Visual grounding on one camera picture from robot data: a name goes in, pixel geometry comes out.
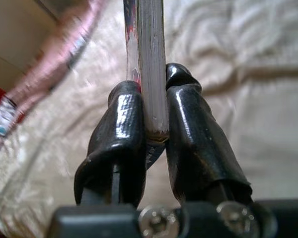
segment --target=screw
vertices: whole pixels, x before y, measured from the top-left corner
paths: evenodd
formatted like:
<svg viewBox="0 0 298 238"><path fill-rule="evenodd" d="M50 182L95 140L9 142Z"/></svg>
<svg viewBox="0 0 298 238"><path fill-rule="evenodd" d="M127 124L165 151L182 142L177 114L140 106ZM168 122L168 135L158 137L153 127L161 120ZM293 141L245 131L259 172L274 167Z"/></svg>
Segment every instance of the screw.
<svg viewBox="0 0 298 238"><path fill-rule="evenodd" d="M138 222L145 238L176 238L179 233L175 214L162 206L146 207L140 213Z"/></svg>
<svg viewBox="0 0 298 238"><path fill-rule="evenodd" d="M258 223L253 213L245 205L226 201L217 206L217 212L221 215L224 224L239 237L259 237Z"/></svg>

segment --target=pink object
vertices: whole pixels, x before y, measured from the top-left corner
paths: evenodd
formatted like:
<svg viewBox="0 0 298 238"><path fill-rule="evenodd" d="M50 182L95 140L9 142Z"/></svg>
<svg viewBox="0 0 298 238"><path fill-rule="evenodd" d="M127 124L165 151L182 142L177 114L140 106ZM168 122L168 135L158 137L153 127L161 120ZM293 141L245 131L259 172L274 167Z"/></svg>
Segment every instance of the pink object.
<svg viewBox="0 0 298 238"><path fill-rule="evenodd" d="M62 15L55 31L47 38L17 85L1 100L10 100L15 106L14 117L5 128L8 134L19 117L47 96L60 82L89 38L105 0L83 0ZM0 136L0 146L4 135Z"/></svg>

